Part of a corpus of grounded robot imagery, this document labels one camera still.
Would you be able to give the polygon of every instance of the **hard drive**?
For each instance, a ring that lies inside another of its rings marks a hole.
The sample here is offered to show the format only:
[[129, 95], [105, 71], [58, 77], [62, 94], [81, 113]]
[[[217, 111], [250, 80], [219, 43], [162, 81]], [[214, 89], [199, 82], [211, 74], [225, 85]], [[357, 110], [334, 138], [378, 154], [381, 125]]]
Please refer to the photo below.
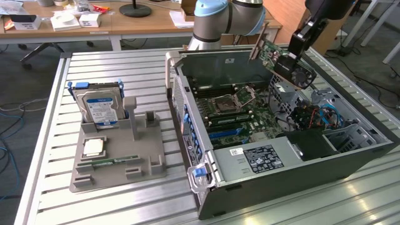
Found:
[[97, 129], [118, 126], [118, 120], [125, 119], [122, 108], [122, 82], [87, 83], [77, 82], [71, 87], [67, 82], [67, 91], [78, 105], [82, 121], [94, 123]]

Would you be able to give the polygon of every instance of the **chair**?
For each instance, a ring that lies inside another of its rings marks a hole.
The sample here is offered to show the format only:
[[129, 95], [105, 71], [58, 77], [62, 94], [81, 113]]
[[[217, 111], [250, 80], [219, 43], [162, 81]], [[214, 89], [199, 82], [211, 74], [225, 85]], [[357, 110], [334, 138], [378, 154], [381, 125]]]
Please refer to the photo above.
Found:
[[[86, 45], [89, 47], [93, 47], [94, 44], [90, 41], [86, 41]], [[37, 55], [46, 47], [53, 47], [54, 49], [57, 49], [57, 51], [59, 53], [63, 52], [63, 50], [61, 49], [61, 47], [58, 46], [57, 43], [42, 43], [31, 52], [29, 52], [27, 55], [25, 55], [25, 57], [19, 60], [21, 66], [23, 69], [30, 70], [31, 69], [31, 65], [29, 63], [26, 63], [26, 61], [34, 56]], [[23, 44], [18, 44], [18, 48], [25, 50], [26, 49], [26, 45]]]

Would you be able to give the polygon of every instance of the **gray bracket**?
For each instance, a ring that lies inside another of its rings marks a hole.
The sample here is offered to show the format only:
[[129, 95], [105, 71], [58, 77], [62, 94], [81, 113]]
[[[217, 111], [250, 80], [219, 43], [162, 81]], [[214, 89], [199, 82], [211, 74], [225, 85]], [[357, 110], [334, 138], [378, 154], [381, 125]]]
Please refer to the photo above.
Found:
[[[159, 118], [153, 111], [134, 115], [134, 97], [125, 97], [122, 104], [129, 118], [118, 120], [118, 127], [95, 129], [93, 123], [81, 123], [70, 192], [150, 180], [166, 175]], [[102, 152], [97, 156], [83, 157], [83, 144], [89, 139], [102, 139]]]

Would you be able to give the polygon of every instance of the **workbench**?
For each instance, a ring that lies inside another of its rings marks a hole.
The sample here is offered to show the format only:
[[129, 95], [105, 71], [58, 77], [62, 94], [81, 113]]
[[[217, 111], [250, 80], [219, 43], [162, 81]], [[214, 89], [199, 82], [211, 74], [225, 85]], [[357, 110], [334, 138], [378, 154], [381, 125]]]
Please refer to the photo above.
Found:
[[[171, 2], [150, 2], [161, 6], [179, 10], [179, 4]], [[101, 25], [97, 28], [79, 28], [54, 32], [50, 21], [42, 21], [38, 30], [3, 30], [2, 24], [9, 20], [9, 16], [0, 18], [0, 44], [27, 44], [47, 42], [71, 42], [109, 40], [113, 51], [119, 51], [119, 40], [129, 38], [169, 38], [190, 37], [191, 28], [178, 29], [174, 27], [169, 11], [170, 9], [147, 5], [151, 9], [149, 16], [143, 18], [130, 18], [123, 16], [118, 8], [127, 2], [93, 2], [94, 5], [110, 7], [114, 14], [105, 13], [99, 16]], [[41, 7], [37, 2], [23, 2], [23, 9], [31, 15], [41, 18], [51, 17], [53, 11], [62, 10], [59, 6]], [[281, 24], [273, 19], [269, 12], [265, 14], [267, 23], [267, 38], [274, 40]]]
[[[197, 220], [165, 95], [165, 53], [174, 49], [82, 52], [62, 55], [15, 215], [15, 225], [266, 225], [398, 224], [400, 148], [370, 161], [347, 178], [207, 220]], [[400, 136], [400, 122], [314, 50], [310, 59], [383, 125]], [[125, 83], [135, 96], [135, 114], [159, 117], [165, 178], [82, 193], [67, 190], [81, 113], [66, 82]], [[326, 88], [317, 77], [313, 85]]]

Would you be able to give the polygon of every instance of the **chair wheel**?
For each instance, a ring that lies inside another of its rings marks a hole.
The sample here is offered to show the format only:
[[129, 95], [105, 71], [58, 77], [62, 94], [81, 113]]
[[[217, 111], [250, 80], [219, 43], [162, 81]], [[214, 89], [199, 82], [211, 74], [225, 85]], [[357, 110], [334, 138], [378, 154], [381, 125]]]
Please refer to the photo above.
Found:
[[25, 70], [31, 70], [31, 64], [25, 64], [25, 63], [22, 63], [22, 68], [23, 68]]
[[86, 41], [86, 45], [87, 45], [89, 47], [93, 47], [93, 46], [94, 46], [93, 42], [90, 42], [90, 41]]
[[18, 44], [18, 48], [19, 48], [21, 50], [26, 50], [26, 49], [27, 49], [26, 45], [23, 45], [23, 44]]

